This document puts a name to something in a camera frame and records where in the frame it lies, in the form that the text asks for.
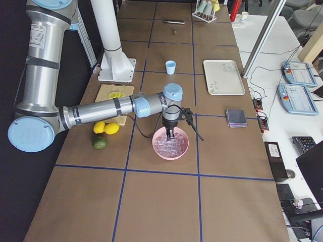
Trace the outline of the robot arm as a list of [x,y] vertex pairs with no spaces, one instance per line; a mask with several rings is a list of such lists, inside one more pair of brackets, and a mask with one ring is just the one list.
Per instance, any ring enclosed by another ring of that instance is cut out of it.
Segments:
[[135,113],[148,117],[161,113],[168,138],[182,119],[183,90],[167,84],[160,93],[131,96],[91,104],[56,107],[56,89],[64,32],[74,27],[77,1],[28,1],[26,13],[31,19],[29,51],[26,57],[23,101],[16,106],[15,119],[9,126],[11,144],[24,152],[46,149],[56,134],[73,126]]

